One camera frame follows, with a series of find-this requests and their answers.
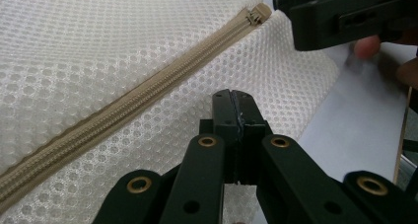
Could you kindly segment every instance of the zipper pull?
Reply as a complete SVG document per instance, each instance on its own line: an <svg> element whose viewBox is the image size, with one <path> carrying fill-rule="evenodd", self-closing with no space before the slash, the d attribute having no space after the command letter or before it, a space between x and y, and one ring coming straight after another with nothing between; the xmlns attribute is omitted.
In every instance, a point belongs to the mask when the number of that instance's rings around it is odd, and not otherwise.
<svg viewBox="0 0 418 224"><path fill-rule="evenodd" d="M271 15L271 9L266 4L257 4L246 17L251 25L263 24Z"/></svg>

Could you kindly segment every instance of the zipper teeth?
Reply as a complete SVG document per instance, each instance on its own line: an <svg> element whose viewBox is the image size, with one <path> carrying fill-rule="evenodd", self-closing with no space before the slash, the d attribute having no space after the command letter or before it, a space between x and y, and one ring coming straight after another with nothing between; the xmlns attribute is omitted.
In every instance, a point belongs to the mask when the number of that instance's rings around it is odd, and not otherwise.
<svg viewBox="0 0 418 224"><path fill-rule="evenodd" d="M152 101L156 96L162 93L166 88L176 83L178 79L182 78L189 71L193 70L199 63L210 57L222 44L228 42L237 36L241 31L245 30L251 25L251 20L244 18L233 28L229 29L224 34L214 38L207 47L202 47L192 57L188 58L181 66L176 67L170 71L163 79L154 83L144 92L136 97L133 97L125 104L116 108L113 112L107 114L102 119L94 122L86 129L76 133L68 139L62 141L58 146L44 153L39 153L38 156L17 169L16 172L7 174L0 178L0 202L4 201L8 196L12 195L17 189L29 182L32 178L42 173L45 169L52 166L54 163L60 161L66 155L74 152L83 144L99 136L104 131L108 130L116 123L122 121L124 118L140 109L143 105Z"/></svg>

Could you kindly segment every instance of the white mesh fabric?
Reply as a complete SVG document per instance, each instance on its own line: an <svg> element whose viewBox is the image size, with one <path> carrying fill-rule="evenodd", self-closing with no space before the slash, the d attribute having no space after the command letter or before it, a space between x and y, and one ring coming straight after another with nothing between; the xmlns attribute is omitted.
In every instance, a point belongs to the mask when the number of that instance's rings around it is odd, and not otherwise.
<svg viewBox="0 0 418 224"><path fill-rule="evenodd" d="M0 0L0 174L260 0Z"/></svg>
<svg viewBox="0 0 418 224"><path fill-rule="evenodd" d="M333 84L337 69L320 52L293 49L290 25L273 16L163 99L36 187L0 221L91 223L119 178L137 169L160 174L177 165L200 118L210 118L211 95L237 89L254 96L275 133L298 138ZM224 223L248 223L253 187L227 186Z"/></svg>

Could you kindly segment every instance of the zipper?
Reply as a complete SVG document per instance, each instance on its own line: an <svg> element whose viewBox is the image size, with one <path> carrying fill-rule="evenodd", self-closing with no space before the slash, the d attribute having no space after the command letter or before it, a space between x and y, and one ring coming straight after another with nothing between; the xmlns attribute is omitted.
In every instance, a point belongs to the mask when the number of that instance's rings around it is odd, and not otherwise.
<svg viewBox="0 0 418 224"><path fill-rule="evenodd" d="M177 83L201 68L227 47L264 23L271 15L265 4L244 9L222 29L203 40L165 69L80 121L37 149L0 176L0 214L26 193L137 116Z"/></svg>

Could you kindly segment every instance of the zipper tape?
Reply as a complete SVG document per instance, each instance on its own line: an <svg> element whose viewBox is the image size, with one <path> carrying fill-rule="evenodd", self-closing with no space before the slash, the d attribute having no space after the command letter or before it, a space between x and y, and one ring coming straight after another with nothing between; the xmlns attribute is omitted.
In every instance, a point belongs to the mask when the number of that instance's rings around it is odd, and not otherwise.
<svg viewBox="0 0 418 224"><path fill-rule="evenodd" d="M264 23L270 15L270 8L264 4L258 4L251 11L240 11L223 28L165 69L10 168L0 176L0 214L51 174L107 138L177 83Z"/></svg>

